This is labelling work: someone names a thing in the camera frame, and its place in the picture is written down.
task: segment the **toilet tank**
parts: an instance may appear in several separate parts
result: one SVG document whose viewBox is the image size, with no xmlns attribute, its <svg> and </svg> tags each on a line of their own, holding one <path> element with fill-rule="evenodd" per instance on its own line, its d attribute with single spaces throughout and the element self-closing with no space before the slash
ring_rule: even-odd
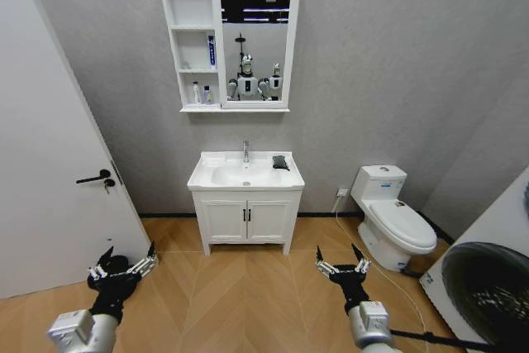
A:
<svg viewBox="0 0 529 353">
<path fill-rule="evenodd" d="M 360 200 L 397 198 L 406 177 L 396 165 L 366 165 L 360 167 L 350 195 L 357 203 Z"/>
</svg>

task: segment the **washing machine door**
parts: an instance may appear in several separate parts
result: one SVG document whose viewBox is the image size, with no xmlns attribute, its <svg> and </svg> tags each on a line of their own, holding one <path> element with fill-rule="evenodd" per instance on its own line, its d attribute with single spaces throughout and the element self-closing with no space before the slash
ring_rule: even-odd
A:
<svg viewBox="0 0 529 353">
<path fill-rule="evenodd" d="M 442 275 L 454 306 L 488 343 L 507 351 L 529 344 L 529 258 L 504 246 L 467 242 L 450 249 Z"/>
</svg>

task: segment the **washing machine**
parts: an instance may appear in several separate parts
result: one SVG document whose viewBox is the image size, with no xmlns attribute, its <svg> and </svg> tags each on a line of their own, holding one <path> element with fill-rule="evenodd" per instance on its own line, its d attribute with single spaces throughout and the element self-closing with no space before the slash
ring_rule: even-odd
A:
<svg viewBox="0 0 529 353">
<path fill-rule="evenodd" d="M 458 338 L 529 346 L 529 167 L 420 281 Z"/>
</svg>

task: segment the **white door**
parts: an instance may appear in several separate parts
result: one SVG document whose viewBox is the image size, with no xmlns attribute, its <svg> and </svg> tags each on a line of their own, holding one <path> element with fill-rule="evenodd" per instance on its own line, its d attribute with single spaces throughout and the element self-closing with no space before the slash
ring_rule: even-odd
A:
<svg viewBox="0 0 529 353">
<path fill-rule="evenodd" d="M 202 200 L 201 203 L 209 241 L 246 239 L 246 200 Z"/>
<path fill-rule="evenodd" d="M 85 280 L 149 242 L 39 0 L 0 0 L 0 298 Z M 76 179 L 110 171 L 102 181 Z"/>
<path fill-rule="evenodd" d="M 248 201 L 248 239 L 284 240 L 284 226 L 292 211 L 291 201 Z"/>
</svg>

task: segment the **wall outlet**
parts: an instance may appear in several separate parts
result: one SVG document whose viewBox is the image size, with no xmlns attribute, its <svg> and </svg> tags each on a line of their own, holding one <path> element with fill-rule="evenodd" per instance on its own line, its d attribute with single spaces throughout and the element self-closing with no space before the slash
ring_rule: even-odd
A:
<svg viewBox="0 0 529 353">
<path fill-rule="evenodd" d="M 339 188 L 338 192 L 336 192 L 336 197 L 337 198 L 344 198 L 345 196 L 347 196 L 348 193 L 349 193 L 349 189 L 348 188 Z"/>
</svg>

